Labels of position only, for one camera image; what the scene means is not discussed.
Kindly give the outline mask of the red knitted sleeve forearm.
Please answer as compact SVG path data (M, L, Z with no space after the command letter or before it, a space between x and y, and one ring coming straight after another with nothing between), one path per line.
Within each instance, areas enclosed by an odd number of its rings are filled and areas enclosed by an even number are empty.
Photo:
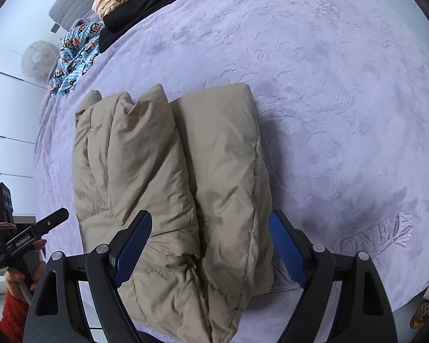
M0 320L0 329L9 342L23 342L28 311L29 304L25 300L17 299L10 292L7 292Z

